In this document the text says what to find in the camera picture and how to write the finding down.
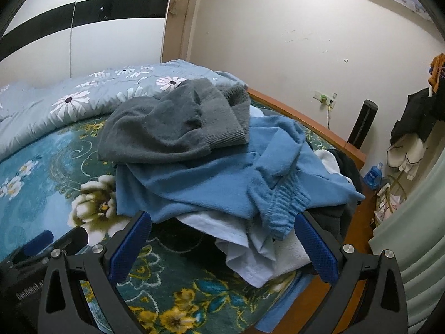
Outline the blue liquid bottle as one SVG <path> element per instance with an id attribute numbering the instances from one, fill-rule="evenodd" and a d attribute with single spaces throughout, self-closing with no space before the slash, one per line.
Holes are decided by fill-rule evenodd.
<path id="1" fill-rule="evenodd" d="M 372 190 L 376 190 L 382 180 L 382 162 L 372 166 L 364 176 L 364 183 Z"/>

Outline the black fleece garment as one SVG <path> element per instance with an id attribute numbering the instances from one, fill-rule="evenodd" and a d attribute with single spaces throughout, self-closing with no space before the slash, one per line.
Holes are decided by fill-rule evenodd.
<path id="1" fill-rule="evenodd" d="M 364 200 L 363 188 L 359 170 L 352 159 L 338 149 L 326 150 L 334 154 L 341 174 L 350 178 L 352 184 L 337 173 L 328 173 L 323 166 L 307 211 L 322 229 L 343 242 L 356 208 Z"/>

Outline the white black-striped wardrobe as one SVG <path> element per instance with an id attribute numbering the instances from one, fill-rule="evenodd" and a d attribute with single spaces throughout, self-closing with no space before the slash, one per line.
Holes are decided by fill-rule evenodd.
<path id="1" fill-rule="evenodd" d="M 1 84 L 160 63 L 170 0 L 1 0 Z"/>

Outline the wooden door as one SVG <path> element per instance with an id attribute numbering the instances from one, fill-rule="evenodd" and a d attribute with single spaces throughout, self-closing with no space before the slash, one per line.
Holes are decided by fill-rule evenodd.
<path id="1" fill-rule="evenodd" d="M 162 61 L 180 58 L 189 0 L 170 0 L 164 33 Z"/>

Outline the blue fleece garment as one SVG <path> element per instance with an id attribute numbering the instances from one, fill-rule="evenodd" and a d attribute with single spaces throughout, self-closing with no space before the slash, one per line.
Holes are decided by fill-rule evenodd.
<path id="1" fill-rule="evenodd" d="M 245 146 L 176 164 L 118 165 L 116 208 L 120 216 L 144 211 L 155 223 L 205 210 L 260 216 L 267 234 L 283 240 L 311 203 L 322 170 L 300 123 L 284 116 L 251 118 Z"/>

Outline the pale green curtain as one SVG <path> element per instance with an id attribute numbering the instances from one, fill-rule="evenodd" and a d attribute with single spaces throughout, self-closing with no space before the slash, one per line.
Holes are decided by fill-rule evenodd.
<path id="1" fill-rule="evenodd" d="M 442 154 L 369 241 L 376 254 L 385 249 L 394 252 L 404 283 L 409 333 L 420 330 L 444 294 L 444 165 Z"/>

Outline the grey knit sweater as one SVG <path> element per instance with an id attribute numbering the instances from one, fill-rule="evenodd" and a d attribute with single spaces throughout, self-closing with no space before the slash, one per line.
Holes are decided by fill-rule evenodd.
<path id="1" fill-rule="evenodd" d="M 245 87 L 221 90 L 208 79 L 186 80 L 157 99 L 121 103 L 98 136 L 98 155 L 117 164 L 170 164 L 202 158 L 249 141 Z"/>

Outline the wall power socket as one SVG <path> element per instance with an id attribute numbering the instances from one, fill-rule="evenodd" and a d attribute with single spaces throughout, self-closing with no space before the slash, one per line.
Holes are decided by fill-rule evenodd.
<path id="1" fill-rule="evenodd" d="M 327 108 L 333 109 L 337 102 L 337 93 L 333 93 L 331 96 L 328 96 L 316 90 L 314 92 L 314 98 Z"/>

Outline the black hanging jacket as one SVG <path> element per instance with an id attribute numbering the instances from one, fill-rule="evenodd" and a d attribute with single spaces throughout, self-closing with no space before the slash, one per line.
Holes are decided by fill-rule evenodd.
<path id="1" fill-rule="evenodd" d="M 438 118 L 435 112 L 436 97 L 424 88 L 407 97 L 407 105 L 401 118 L 397 120 L 391 131 L 391 144 L 406 134 L 416 134 L 425 142 L 431 134 Z"/>

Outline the light blue shirt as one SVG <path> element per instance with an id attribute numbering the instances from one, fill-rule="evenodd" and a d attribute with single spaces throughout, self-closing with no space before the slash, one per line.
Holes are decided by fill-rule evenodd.
<path id="1" fill-rule="evenodd" d="M 226 265 L 251 286 L 260 288 L 271 279 L 276 266 L 275 248 L 260 216 L 242 219 L 207 210 L 182 214 L 177 219 L 214 237 L 216 247 L 226 255 Z"/>

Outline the grey-blue floral duvet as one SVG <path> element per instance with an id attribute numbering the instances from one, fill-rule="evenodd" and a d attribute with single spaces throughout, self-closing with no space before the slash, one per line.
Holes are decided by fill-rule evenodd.
<path id="1" fill-rule="evenodd" d="M 1 87 L 1 159 L 58 128 L 113 112 L 135 97 L 161 98 L 185 80 L 206 78 L 218 88 L 243 85 L 233 74 L 184 60 L 105 69 L 49 87 L 17 82 Z"/>

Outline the teal floral bed blanket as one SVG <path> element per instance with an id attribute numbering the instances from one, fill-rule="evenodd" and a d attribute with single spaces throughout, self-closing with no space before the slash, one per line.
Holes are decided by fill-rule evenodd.
<path id="1" fill-rule="evenodd" d="M 94 241 L 124 219 L 115 205 L 111 163 L 97 157 L 105 118 L 54 131 L 1 163 L 1 255 L 49 230 L 66 234 L 76 214 L 93 219 Z M 179 219 L 155 224 L 118 291 L 146 333 L 242 333 L 272 309 L 287 310 L 309 283 L 307 268 L 255 288 L 226 264 L 212 236 Z"/>

